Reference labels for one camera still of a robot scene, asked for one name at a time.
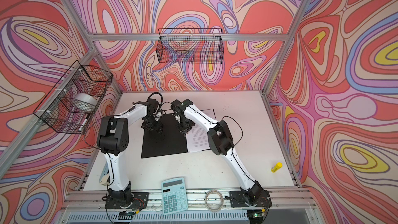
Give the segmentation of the black marker pen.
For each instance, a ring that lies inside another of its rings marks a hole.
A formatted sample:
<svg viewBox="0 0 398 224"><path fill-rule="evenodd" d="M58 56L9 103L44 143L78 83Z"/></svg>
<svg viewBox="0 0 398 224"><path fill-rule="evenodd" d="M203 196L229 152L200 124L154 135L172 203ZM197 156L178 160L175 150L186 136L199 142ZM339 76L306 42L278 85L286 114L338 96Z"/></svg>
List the black marker pen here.
<svg viewBox="0 0 398 224"><path fill-rule="evenodd" d="M90 115L87 115L87 116L85 117L83 123L80 125L80 127L79 127L79 129L78 129L78 133L82 133L82 132L83 132L83 130L84 130L85 126L86 126L86 123L87 123L89 117L90 117Z"/></svg>

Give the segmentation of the white stapler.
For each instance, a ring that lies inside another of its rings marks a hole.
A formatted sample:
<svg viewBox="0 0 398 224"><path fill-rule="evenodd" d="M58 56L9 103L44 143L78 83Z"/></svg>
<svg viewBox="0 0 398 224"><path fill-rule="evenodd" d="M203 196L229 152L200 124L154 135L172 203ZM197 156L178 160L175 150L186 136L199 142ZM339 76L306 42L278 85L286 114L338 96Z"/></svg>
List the white stapler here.
<svg viewBox="0 0 398 224"><path fill-rule="evenodd" d="M104 165L103 170L100 174L99 183L103 186L110 185L110 174L109 174L109 168L108 168L107 164Z"/></svg>

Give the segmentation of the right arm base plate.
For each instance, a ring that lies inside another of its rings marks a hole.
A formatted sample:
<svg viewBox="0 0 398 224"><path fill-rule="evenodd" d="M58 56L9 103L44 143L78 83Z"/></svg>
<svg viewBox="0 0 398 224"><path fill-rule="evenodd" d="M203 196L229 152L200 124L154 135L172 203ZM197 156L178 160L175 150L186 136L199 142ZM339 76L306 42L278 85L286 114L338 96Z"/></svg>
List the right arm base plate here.
<svg viewBox="0 0 398 224"><path fill-rule="evenodd" d="M269 191L261 191L259 196L250 197L243 191L230 191L225 199L230 202L232 208L238 207L261 207L268 209L272 207L272 200Z"/></svg>

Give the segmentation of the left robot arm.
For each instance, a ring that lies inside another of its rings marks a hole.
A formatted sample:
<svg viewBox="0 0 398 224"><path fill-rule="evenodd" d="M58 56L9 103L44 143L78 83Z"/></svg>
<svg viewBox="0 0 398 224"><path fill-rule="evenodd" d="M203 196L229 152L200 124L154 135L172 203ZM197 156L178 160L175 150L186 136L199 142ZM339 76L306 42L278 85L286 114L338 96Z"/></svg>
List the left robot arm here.
<svg viewBox="0 0 398 224"><path fill-rule="evenodd" d="M106 209L126 209L134 201L125 161L125 151L129 145L129 126L141 119L145 130L162 130L163 125L156 114L163 102L153 99L153 95L154 93L150 94L145 102L133 103L131 108L120 114L101 119L97 147L106 158L110 180L105 196Z"/></svg>

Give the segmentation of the white folder black inside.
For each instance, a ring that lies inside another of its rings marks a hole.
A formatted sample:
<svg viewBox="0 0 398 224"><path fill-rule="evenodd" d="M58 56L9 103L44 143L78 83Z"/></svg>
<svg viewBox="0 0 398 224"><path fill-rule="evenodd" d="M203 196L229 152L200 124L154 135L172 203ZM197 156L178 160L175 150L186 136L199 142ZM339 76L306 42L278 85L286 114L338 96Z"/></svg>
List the white folder black inside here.
<svg viewBox="0 0 398 224"><path fill-rule="evenodd" d="M186 134L178 131L178 121L172 114L163 115L159 119L163 123L163 131L144 131L141 158L187 153Z"/></svg>

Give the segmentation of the printed paper stack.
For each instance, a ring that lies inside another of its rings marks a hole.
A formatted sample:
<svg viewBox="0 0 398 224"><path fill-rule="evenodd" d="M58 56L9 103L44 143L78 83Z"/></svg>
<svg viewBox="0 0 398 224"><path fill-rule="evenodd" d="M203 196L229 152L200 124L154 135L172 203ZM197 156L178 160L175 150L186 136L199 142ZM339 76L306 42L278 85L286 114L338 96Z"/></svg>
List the printed paper stack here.
<svg viewBox="0 0 398 224"><path fill-rule="evenodd" d="M209 150L207 130L196 124L186 134L188 152Z"/></svg>

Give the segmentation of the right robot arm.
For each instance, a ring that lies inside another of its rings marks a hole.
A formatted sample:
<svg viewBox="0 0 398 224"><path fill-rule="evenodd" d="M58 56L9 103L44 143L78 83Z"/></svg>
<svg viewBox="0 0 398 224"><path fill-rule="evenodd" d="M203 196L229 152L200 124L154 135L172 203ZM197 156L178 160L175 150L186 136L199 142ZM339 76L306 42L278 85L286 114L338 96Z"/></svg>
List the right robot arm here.
<svg viewBox="0 0 398 224"><path fill-rule="evenodd" d="M177 120L177 128L181 133L189 133L193 126L198 126L206 131L210 150L224 159L237 178L244 204L255 206L264 189L240 160L228 124L224 120L217 121L210 118L189 99L182 102L174 100L171 103L171 109Z"/></svg>

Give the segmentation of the yellow marker pen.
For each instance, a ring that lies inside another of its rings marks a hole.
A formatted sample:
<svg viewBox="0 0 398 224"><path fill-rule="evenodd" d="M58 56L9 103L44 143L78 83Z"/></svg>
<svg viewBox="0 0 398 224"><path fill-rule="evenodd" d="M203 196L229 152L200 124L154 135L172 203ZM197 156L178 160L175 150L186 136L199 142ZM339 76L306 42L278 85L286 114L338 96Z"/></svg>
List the yellow marker pen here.
<svg viewBox="0 0 398 224"><path fill-rule="evenodd" d="M278 170L280 170L283 167L283 163L282 162L277 162L272 168L271 168L271 172L275 173Z"/></svg>

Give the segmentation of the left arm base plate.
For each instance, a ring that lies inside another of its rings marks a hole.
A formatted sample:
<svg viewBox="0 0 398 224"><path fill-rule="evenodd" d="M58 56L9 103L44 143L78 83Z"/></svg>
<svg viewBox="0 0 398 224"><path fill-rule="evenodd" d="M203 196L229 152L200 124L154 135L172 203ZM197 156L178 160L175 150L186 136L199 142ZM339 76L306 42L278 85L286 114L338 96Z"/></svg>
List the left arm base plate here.
<svg viewBox="0 0 398 224"><path fill-rule="evenodd" d="M105 209L144 209L148 204L148 192L110 194L105 200Z"/></svg>

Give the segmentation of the teal calculator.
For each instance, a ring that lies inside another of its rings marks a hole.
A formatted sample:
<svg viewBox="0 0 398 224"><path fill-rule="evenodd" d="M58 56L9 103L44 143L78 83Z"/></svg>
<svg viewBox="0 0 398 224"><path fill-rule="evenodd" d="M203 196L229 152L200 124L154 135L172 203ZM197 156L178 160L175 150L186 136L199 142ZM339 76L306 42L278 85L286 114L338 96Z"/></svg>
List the teal calculator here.
<svg viewBox="0 0 398 224"><path fill-rule="evenodd" d="M187 190L183 177L163 181L161 190L164 215L177 214L188 209Z"/></svg>

